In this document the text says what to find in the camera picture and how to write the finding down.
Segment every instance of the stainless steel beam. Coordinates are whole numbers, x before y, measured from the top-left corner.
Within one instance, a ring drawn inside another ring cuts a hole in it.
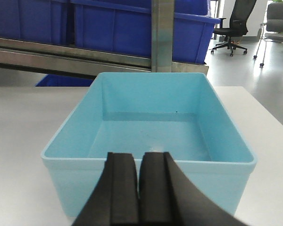
[[[100,72],[150,72],[151,59],[0,38],[0,67],[88,77]],[[206,74],[208,66],[172,62],[171,70]]]
[[[148,58],[0,38],[0,48],[151,68]]]
[[[152,71],[172,71],[174,0],[152,0]]]
[[[78,73],[85,75],[98,75],[101,72],[148,72],[149,69],[120,66],[109,63],[75,59],[46,54],[34,54],[23,51],[8,51],[0,49],[0,64],[15,65],[44,70]]]

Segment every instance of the wall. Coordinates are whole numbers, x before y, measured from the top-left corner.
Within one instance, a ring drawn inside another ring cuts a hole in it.
[[[229,19],[232,14],[235,0],[221,0],[219,17],[226,17],[224,20],[224,27],[228,27]],[[247,21],[247,28],[249,32],[246,36],[257,36],[260,29],[260,23],[263,22],[266,10],[267,0],[257,0],[255,7]]]

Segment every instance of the chair armrest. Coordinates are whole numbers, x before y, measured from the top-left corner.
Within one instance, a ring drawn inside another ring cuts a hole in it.
[[[223,21],[226,19],[226,17],[222,17],[218,19],[220,19],[220,28],[223,28]]]

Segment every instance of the blue plastic crate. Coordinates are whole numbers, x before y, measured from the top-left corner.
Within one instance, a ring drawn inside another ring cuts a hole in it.
[[[59,87],[59,86],[90,86],[93,80],[74,78],[69,76],[48,74],[41,81],[39,81],[35,86],[37,87]]]
[[[0,37],[66,45],[74,41],[69,0],[0,0]]]
[[[151,9],[151,0],[97,0],[126,6]],[[210,0],[175,0],[175,12],[206,16]]]
[[[151,56],[151,9],[108,0],[71,0],[75,4],[75,44],[81,48]],[[204,63],[219,19],[175,13],[173,60]]]
[[[107,152],[170,152],[209,198],[234,213],[256,158],[204,74],[101,73],[42,152],[62,207],[76,216]]]

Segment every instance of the bin floor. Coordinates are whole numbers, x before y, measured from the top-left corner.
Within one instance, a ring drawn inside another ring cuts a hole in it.
[[[132,153],[136,159],[145,152],[170,152],[178,160],[211,160],[190,113],[106,114],[88,157],[105,158],[107,152]]]

